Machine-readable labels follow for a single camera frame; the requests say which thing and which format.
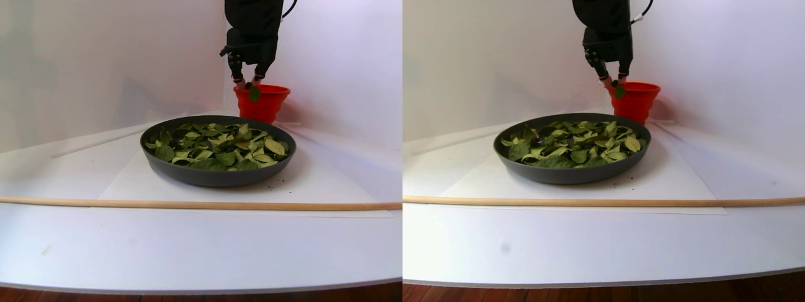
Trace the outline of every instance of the white table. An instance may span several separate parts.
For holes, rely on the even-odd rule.
[[[407,143],[403,193],[514,198],[502,196],[511,193],[500,188],[512,184],[496,179],[512,176],[494,174],[497,172],[492,169],[484,170],[489,173],[486,180],[473,175],[493,154],[493,135],[508,126]],[[734,162],[714,160],[706,152],[696,151],[714,147],[701,143],[704,134],[673,126],[651,127],[655,140],[673,146],[661,150],[670,158],[665,160],[672,161],[673,171],[660,175],[646,172],[650,180],[629,184],[636,191],[593,185],[587,197],[629,199],[624,194],[641,189],[664,190],[663,195],[672,197],[651,197],[642,192],[635,199],[707,199],[708,194],[720,199],[805,196],[802,172],[799,178],[787,178],[793,173],[790,169],[764,160],[759,161],[778,170],[764,174],[750,164],[730,165]],[[661,133],[659,127],[673,135]],[[683,140],[674,140],[679,134]],[[722,152],[723,157],[740,158],[728,153]],[[660,163],[652,162],[650,155],[644,160],[647,162],[640,164]],[[484,182],[492,188],[484,187]],[[662,188],[663,182],[666,186],[685,184],[687,188],[703,184],[706,190],[678,187],[679,192],[674,192]],[[540,193],[550,195],[548,198],[562,194],[581,198],[579,195],[585,194],[561,189]],[[634,208],[405,204],[403,212],[403,279],[407,283],[505,288],[638,285],[730,279],[805,267],[805,206],[666,209],[652,213],[651,209]]]
[[[213,198],[180,184],[166,187],[167,182],[160,178],[143,178],[142,173],[153,172],[135,167],[137,156],[142,156],[138,134],[50,159],[62,151],[138,128],[143,126],[0,154],[0,195],[140,200],[164,196],[172,201],[181,199],[181,192],[190,192],[195,195],[189,196]],[[399,172],[361,160],[363,155],[339,152],[337,146],[333,148],[332,137],[329,145],[314,143],[309,139],[316,138],[315,131],[299,130],[308,139],[294,136],[299,150],[309,152],[308,156],[295,157],[278,176],[304,176],[294,180],[293,189],[299,190],[295,194],[321,200],[291,197],[294,195],[283,191],[290,190],[287,186],[264,196],[277,202],[399,201]],[[320,161],[314,162],[312,154]],[[304,161],[319,167],[306,168]],[[332,184],[349,189],[308,183],[327,178],[337,179]],[[164,194],[127,189],[125,180],[130,179],[138,183],[129,186],[161,188]],[[316,185],[321,187],[320,192],[308,192]],[[214,198],[219,201],[260,201],[254,199],[254,190],[209,194],[217,194]],[[0,286],[64,292],[209,294],[387,283],[402,276],[401,229],[401,211],[200,211],[0,204]]]

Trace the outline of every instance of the white wall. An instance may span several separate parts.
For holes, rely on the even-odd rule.
[[[277,59],[263,81],[291,89],[277,119],[400,150],[401,2],[299,0],[280,26]],[[227,100],[234,105],[232,93]]]
[[[633,74],[663,87],[652,115],[805,164],[804,10],[797,0],[655,1],[634,27]]]
[[[221,107],[219,0],[0,0],[0,151]]]
[[[405,140],[606,105],[569,0],[405,0]]]

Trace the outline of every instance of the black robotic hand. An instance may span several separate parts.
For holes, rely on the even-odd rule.
[[[283,14],[283,0],[224,0],[224,12],[232,28],[226,32],[226,46],[221,56],[227,56],[232,80],[240,89],[260,85],[268,68],[274,63],[279,40],[279,23],[296,6]],[[254,79],[246,83],[242,65],[256,64]]]
[[[649,9],[632,19],[629,0],[573,0],[573,10],[584,29],[584,58],[596,69],[604,86],[617,87],[626,82],[632,64],[632,24],[642,19]],[[618,62],[617,81],[612,81],[606,70],[607,62]]]

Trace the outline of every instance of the green leaf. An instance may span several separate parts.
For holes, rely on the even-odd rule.
[[[251,139],[251,130],[249,129],[249,124],[243,124],[240,129],[237,130],[236,138],[239,139]]]
[[[173,138],[171,137],[171,134],[165,130],[165,127],[163,127],[162,130],[159,131],[160,146],[168,145],[172,140]]]
[[[587,161],[587,151],[586,150],[573,151],[570,154],[570,157],[576,163],[584,163],[585,161]]]
[[[182,150],[182,151],[175,151],[175,157],[188,157],[190,155],[190,150]]]
[[[262,148],[266,146],[266,142],[263,141],[263,140],[258,140],[257,142],[254,142],[252,144],[249,145],[249,150],[251,150],[252,152],[255,152],[257,150],[262,150]]]
[[[611,122],[606,126],[605,130],[609,136],[615,136],[617,133],[617,122]]]
[[[199,151],[198,155],[196,155],[195,159],[197,159],[197,160],[207,159],[211,155],[213,155],[212,151],[210,151],[210,150],[201,150],[201,151]]]
[[[608,149],[606,152],[604,152],[604,153],[609,154],[609,153],[612,153],[612,152],[620,152],[620,151],[621,151],[621,145],[615,145],[615,147],[611,147],[611,148],[609,148],[609,149]]]
[[[553,131],[555,131],[555,130],[556,130],[556,127],[554,127],[554,126],[545,126],[542,129],[540,129],[539,132],[537,132],[537,133],[539,134],[539,137],[543,137],[543,136],[551,135],[551,133]]]
[[[241,148],[243,150],[250,150],[249,149],[250,144],[251,144],[251,142],[239,142],[239,143],[235,143],[235,146],[237,146],[238,148]]]
[[[240,171],[254,170],[254,169],[260,168],[260,166],[258,166],[255,162],[253,162],[253,161],[251,161],[249,159],[244,159],[244,160],[241,160],[241,161],[237,162],[237,165],[235,165],[235,167]]]
[[[268,156],[268,155],[265,155],[265,154],[255,155],[254,160],[258,161],[259,163],[276,163],[277,162],[276,160],[272,159],[271,156]]]
[[[203,159],[190,165],[190,168],[206,171],[226,171],[226,166],[218,159]]]
[[[587,167],[603,166],[605,164],[607,164],[606,160],[600,156],[593,157],[586,163]]]
[[[257,134],[257,136],[254,136],[252,138],[252,140],[262,139],[263,137],[265,137],[267,135],[268,135],[268,132],[260,131],[260,134]]]
[[[171,133],[171,137],[174,139],[181,139],[188,133],[190,133],[190,130],[179,128],[174,130],[173,133]]]
[[[624,95],[626,95],[626,87],[624,87],[623,85],[618,85],[617,87],[615,87],[616,99],[620,100],[623,98]]]
[[[587,130],[584,129],[584,128],[579,128],[579,127],[570,128],[570,133],[572,133],[572,134],[582,134],[584,132],[587,132]]]
[[[576,163],[564,156],[550,156],[537,162],[536,166],[542,168],[573,168]]]
[[[189,159],[189,158],[187,158],[185,156],[176,156],[173,159],[171,159],[171,163],[175,163],[175,164],[178,164],[180,166],[184,166],[184,165],[187,165],[187,164],[190,164],[190,163],[195,163],[195,162],[196,162],[195,159]]]
[[[509,148],[509,160],[518,161],[522,159],[523,156],[530,153],[530,145],[527,142],[522,142],[516,144]]]
[[[258,89],[257,86],[252,86],[249,89],[249,100],[253,103],[256,103],[261,94],[262,92],[260,92],[260,89]]]
[[[606,155],[606,156],[607,156],[607,157],[609,157],[609,158],[610,158],[610,159],[612,159],[612,160],[621,160],[621,159],[625,159],[625,158],[626,158],[626,153],[623,153],[623,152],[612,152],[612,153],[607,153],[607,155]]]
[[[193,131],[195,128],[193,127],[193,123],[188,122],[188,123],[182,124],[182,126],[179,126],[179,129],[185,129],[185,130]]]
[[[162,145],[161,147],[156,148],[156,151],[154,151],[154,156],[156,156],[158,159],[169,162],[173,159],[175,154],[173,152],[173,148],[170,148],[167,145]]]
[[[550,154],[548,154],[545,157],[559,156],[559,155],[564,154],[564,152],[567,152],[567,151],[570,151],[570,149],[567,149],[566,147],[560,147],[560,148],[557,148],[556,150],[552,151]]]
[[[266,139],[264,144],[265,144],[266,148],[268,148],[269,151],[274,152],[274,153],[279,154],[279,155],[285,155],[285,148],[283,147],[282,144],[278,143],[277,141],[275,141],[273,139]]]
[[[640,141],[638,141],[633,137],[626,137],[626,141],[623,142],[623,144],[626,145],[626,148],[628,148],[634,153],[639,152],[640,149],[642,148],[642,144],[640,143]]]
[[[235,164],[235,159],[237,159],[237,156],[235,155],[235,152],[227,152],[216,154],[215,158],[221,161],[221,163],[223,163],[226,167],[229,167]]]
[[[530,128],[528,125],[526,125],[525,129],[522,130],[522,139],[523,140],[530,141],[532,138],[536,138],[536,137],[538,137],[537,131],[535,131],[534,129]]]
[[[271,161],[268,161],[268,162],[265,162],[265,163],[257,162],[257,165],[260,168],[265,168],[265,167],[268,167],[268,166],[273,166],[273,165],[275,165],[277,163],[278,163],[278,161],[272,159]]]

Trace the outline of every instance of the wooden stick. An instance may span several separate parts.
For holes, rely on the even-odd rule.
[[[403,196],[402,202],[433,205],[561,206],[561,207],[761,207],[805,205],[805,197],[736,200],[607,200],[607,199],[518,199]]]
[[[112,201],[41,197],[0,197],[0,202],[22,205],[57,205],[96,208],[228,209],[260,211],[377,211],[402,209],[402,202],[361,204],[292,204],[266,202]]]

